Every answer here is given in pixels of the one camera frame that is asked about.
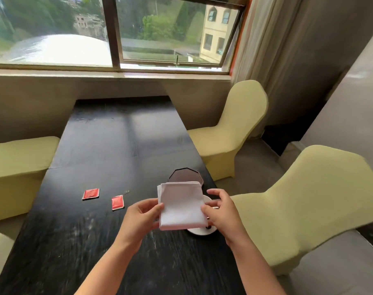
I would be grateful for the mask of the black wooden table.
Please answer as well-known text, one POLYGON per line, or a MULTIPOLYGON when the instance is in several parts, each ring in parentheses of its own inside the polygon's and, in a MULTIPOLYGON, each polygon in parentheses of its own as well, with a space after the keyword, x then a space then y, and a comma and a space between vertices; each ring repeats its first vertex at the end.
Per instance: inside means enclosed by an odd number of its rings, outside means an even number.
MULTIPOLYGON (((0 295, 73 295, 126 210, 176 169, 215 183, 169 96, 77 100, 0 274, 0 295)), ((245 295, 224 237, 149 233, 118 295, 245 295)))

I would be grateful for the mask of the dark octagonal coaster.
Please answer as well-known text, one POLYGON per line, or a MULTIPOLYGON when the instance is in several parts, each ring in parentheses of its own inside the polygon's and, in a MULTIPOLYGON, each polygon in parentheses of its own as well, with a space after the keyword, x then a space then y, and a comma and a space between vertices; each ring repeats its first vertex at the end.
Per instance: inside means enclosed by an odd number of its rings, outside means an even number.
POLYGON ((204 180, 200 173, 190 168, 181 168, 174 170, 174 172, 170 175, 168 182, 198 182, 200 186, 203 186, 204 184, 204 180))

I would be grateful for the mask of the white saucer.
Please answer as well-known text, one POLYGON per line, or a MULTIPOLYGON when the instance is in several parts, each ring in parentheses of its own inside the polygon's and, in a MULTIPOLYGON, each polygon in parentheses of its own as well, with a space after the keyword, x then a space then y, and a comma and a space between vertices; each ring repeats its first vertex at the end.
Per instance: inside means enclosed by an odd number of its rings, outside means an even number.
POLYGON ((199 201, 192 199, 191 203, 183 210, 184 221, 189 226, 187 231, 198 236, 206 236, 216 231, 216 227, 213 225, 203 226, 208 219, 200 207, 203 203, 206 204, 211 201, 211 198, 206 195, 203 195, 203 198, 199 201))

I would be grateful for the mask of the person's right forearm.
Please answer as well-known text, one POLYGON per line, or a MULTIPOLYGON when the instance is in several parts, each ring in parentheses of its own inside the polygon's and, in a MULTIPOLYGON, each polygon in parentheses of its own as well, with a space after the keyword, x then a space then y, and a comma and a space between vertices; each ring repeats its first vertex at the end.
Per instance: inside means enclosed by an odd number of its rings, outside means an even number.
POLYGON ((246 295, 287 295, 248 235, 225 239, 233 252, 246 295))

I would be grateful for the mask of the person's left forearm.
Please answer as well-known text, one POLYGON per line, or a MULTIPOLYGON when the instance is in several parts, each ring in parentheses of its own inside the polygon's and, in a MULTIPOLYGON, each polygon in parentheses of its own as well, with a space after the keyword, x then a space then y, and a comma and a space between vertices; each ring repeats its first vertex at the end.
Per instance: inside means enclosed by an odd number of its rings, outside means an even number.
POLYGON ((127 266, 139 250, 141 242, 142 239, 132 241, 117 237, 74 295, 116 295, 127 266))

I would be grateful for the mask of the brown framed window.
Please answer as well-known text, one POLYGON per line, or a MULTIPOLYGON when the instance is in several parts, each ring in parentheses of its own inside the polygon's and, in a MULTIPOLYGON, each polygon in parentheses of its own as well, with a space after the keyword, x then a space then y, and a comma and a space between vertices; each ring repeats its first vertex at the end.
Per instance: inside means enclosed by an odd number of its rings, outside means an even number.
POLYGON ((228 74, 252 0, 0 0, 0 69, 228 74))

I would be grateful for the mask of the white cloth napkin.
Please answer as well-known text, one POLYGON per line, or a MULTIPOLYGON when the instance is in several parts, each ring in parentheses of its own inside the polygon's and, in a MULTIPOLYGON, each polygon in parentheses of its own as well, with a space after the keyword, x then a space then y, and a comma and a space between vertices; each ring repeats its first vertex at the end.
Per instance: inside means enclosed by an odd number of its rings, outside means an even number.
POLYGON ((164 204, 159 229, 184 230, 208 226, 201 211, 204 202, 202 186, 197 181, 168 182, 157 186, 158 202, 164 204))

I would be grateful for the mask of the person's right hand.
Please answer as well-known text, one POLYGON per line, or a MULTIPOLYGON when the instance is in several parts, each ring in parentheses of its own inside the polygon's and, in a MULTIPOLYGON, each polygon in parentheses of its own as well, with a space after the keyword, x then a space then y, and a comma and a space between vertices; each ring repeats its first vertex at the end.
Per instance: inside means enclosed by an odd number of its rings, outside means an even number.
POLYGON ((215 226, 220 231, 228 246, 240 245, 249 240, 248 233, 242 224, 238 210, 228 193, 219 188, 208 189, 207 193, 219 197, 219 199, 206 203, 206 205, 219 208, 218 223, 209 224, 215 226))

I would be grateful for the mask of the person's left hand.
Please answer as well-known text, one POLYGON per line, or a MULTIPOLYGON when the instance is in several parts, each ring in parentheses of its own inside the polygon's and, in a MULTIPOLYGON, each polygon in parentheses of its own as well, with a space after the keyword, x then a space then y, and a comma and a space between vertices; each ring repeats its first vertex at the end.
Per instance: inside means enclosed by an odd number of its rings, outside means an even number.
POLYGON ((148 219, 148 211, 157 204, 157 198, 150 198, 131 205, 124 215, 116 242, 139 248, 142 239, 159 227, 159 221, 151 223, 148 219))

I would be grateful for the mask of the red sachet packet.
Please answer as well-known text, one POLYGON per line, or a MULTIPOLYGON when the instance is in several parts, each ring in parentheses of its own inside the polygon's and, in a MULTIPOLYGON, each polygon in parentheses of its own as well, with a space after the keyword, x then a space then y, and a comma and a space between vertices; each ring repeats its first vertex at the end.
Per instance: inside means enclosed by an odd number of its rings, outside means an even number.
POLYGON ((95 199, 98 198, 100 195, 100 189, 95 188, 95 189, 87 189, 84 191, 82 200, 89 200, 89 199, 95 199))
POLYGON ((112 211, 125 208, 124 196, 118 195, 111 198, 112 211))

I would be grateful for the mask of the beige curtain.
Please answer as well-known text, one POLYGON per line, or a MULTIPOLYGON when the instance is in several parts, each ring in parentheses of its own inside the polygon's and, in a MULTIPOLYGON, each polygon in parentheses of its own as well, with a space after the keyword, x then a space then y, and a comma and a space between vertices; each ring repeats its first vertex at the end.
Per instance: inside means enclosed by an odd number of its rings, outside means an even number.
POLYGON ((231 66, 232 84, 257 80, 268 112, 252 130, 307 113, 373 36, 373 0, 249 0, 231 66))

